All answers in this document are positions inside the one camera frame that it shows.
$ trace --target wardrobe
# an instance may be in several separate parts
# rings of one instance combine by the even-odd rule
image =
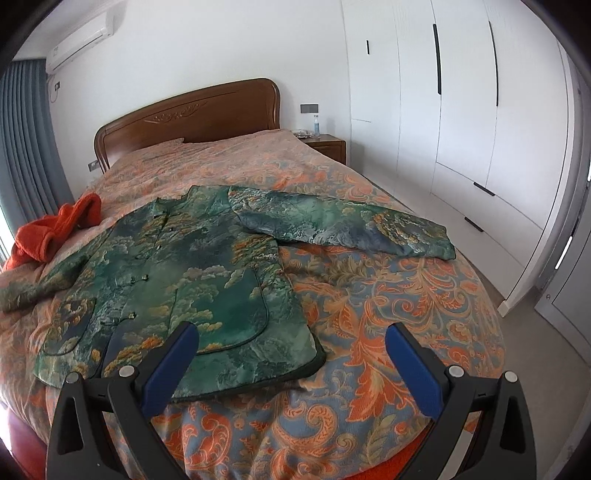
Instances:
[[[569,170],[569,60],[519,0],[342,0],[352,166],[447,227],[507,299],[533,285]]]

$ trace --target hand sanitizer bottle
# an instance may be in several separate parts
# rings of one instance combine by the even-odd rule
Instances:
[[[314,116],[314,136],[320,136],[320,122],[318,121],[318,115]]]

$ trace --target wooden nightstand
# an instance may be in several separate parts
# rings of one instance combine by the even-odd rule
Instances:
[[[317,152],[343,165],[347,164],[347,143],[344,140],[332,135],[321,135],[320,138],[300,138],[300,140]]]

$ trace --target bed frame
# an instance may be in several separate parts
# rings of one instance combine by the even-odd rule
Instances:
[[[101,127],[95,153],[106,172],[126,153],[184,137],[211,142],[279,128],[279,88],[269,79],[241,80],[183,93]]]

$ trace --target bedspread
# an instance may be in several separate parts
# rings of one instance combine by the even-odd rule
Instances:
[[[288,131],[205,144],[181,140],[128,154],[89,191],[105,219],[78,232],[45,268],[0,275],[40,278],[55,262],[117,219],[152,200],[179,198],[194,185],[240,185],[332,196],[405,210],[347,167]],[[312,377],[281,387],[169,405],[152,423],[192,478],[345,478],[377,465],[427,425],[384,346],[404,322],[446,364],[500,375],[504,344],[496,310],[469,263],[395,258],[344,247],[280,247],[281,262],[310,329],[326,353]],[[35,356],[64,293],[0,316],[0,399],[47,441],[58,389],[32,375]],[[109,430],[133,478],[141,478],[112,416]]]

